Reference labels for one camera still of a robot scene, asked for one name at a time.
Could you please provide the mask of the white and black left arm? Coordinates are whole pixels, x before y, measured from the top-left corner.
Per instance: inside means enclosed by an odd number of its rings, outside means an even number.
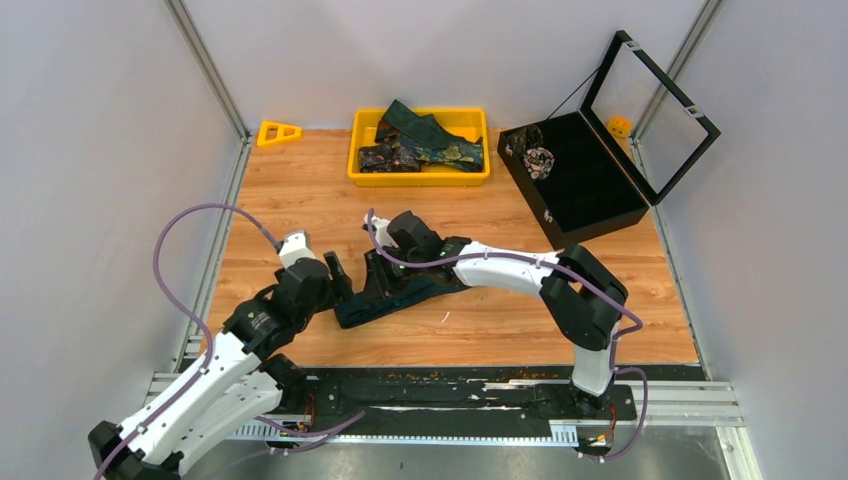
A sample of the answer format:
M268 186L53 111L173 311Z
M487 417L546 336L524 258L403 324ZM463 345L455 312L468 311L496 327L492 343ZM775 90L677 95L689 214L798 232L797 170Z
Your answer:
M179 479L251 419L306 400L279 348L331 298L330 271L307 247L282 250L278 281L241 303L207 350L150 404L88 435L98 479Z

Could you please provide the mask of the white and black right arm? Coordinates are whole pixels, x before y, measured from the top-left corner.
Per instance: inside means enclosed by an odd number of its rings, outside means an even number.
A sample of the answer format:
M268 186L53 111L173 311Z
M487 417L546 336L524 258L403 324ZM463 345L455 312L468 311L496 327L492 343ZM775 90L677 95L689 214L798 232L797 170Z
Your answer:
M466 237L442 238L410 211L391 220L368 211L363 228L376 254L400 278L419 276L459 289L498 288L541 300L574 347L573 408L592 418L609 407L615 344L629 292L588 249L571 245L531 253Z

